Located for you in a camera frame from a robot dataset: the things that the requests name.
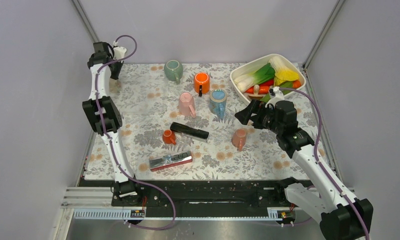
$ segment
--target orange mug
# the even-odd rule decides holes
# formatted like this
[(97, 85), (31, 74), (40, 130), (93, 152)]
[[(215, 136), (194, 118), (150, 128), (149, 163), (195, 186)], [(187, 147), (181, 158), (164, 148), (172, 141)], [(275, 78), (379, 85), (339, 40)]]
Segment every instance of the orange mug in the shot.
[(194, 77), (194, 90), (201, 97), (203, 94), (209, 92), (210, 89), (210, 77), (205, 72), (199, 72)]
[(176, 136), (175, 133), (171, 130), (165, 130), (162, 136), (163, 142), (165, 144), (173, 144), (176, 145)]
[(238, 148), (238, 151), (242, 151), (242, 147), (245, 145), (245, 140), (247, 139), (247, 133), (244, 129), (240, 128), (234, 132), (232, 136), (232, 145)]

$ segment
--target pink mug handle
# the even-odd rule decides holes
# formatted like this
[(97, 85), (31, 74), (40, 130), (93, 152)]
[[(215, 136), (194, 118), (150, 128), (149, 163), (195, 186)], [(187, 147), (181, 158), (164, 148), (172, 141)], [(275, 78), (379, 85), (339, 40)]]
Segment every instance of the pink mug handle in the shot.
[(197, 114), (195, 113), (194, 107), (193, 107), (192, 105), (190, 105), (190, 106), (189, 106), (189, 109), (191, 110), (191, 116), (192, 116), (193, 118), (195, 118), (195, 117), (197, 116)]
[(238, 147), (238, 151), (242, 151), (242, 147), (244, 146), (244, 141), (242, 139), (240, 139), (240, 143), (239, 143), (239, 147)]

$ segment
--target table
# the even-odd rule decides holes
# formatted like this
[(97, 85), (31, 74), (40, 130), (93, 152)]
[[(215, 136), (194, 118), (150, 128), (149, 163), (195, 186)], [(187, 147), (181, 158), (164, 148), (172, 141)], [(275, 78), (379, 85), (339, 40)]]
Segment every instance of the table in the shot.
[[(269, 130), (241, 125), (234, 114), (246, 107), (230, 84), (230, 72), (243, 63), (183, 64), (181, 84), (167, 81), (163, 64), (125, 64), (119, 81), (110, 80), (110, 96), (123, 117), (124, 148), (128, 161), (140, 180), (280, 180), (295, 177), (307, 180), (304, 171), (282, 151), (275, 134)], [(209, 95), (199, 97), (193, 89), (198, 72), (211, 77), (210, 89), (222, 88), (228, 93), (226, 114), (219, 120), (208, 109)], [(155, 80), (145, 87), (140, 79)], [(197, 117), (179, 113), (178, 98), (183, 92), (193, 94)], [(147, 99), (146, 106), (153, 114), (136, 114), (138, 100)], [(300, 94), (287, 97), (297, 109), (299, 127), (315, 139), (317, 121), (308, 99)], [(176, 145), (164, 144), (161, 136), (172, 122), (178, 122), (210, 133), (207, 143), (186, 136), (177, 136)], [(243, 151), (232, 146), (230, 139), (236, 129), (248, 133)], [(99, 136), (93, 141), (84, 173), (85, 180), (112, 180), (113, 168), (107, 149)], [(193, 162), (151, 172), (149, 159), (190, 150)], [(319, 152), (326, 161), (322, 143)]]

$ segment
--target gray wall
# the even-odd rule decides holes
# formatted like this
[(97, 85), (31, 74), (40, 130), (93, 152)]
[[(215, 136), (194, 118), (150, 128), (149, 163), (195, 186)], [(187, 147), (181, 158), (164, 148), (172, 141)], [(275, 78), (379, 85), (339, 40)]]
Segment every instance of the gray wall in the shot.
[(309, 75), (345, 182), (400, 239), (400, 0), (348, 0)]
[(100, 40), (139, 41), (134, 63), (235, 63), (271, 53), (302, 63), (336, 2), (81, 0)]
[(92, 43), (70, 1), (0, 1), (0, 240), (45, 240), (89, 135)]

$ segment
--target gray floor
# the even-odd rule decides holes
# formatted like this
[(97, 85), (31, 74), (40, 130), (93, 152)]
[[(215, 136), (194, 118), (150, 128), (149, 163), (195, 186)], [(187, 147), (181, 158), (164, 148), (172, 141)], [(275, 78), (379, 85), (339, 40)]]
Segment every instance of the gray floor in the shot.
[[(298, 221), (307, 218), (299, 216)], [(149, 227), (166, 225), (167, 221), (150, 220)], [(67, 240), (324, 240), (315, 221), (298, 227), (275, 227), (269, 221), (178, 221), (163, 231), (128, 228), (122, 220), (73, 219)]]

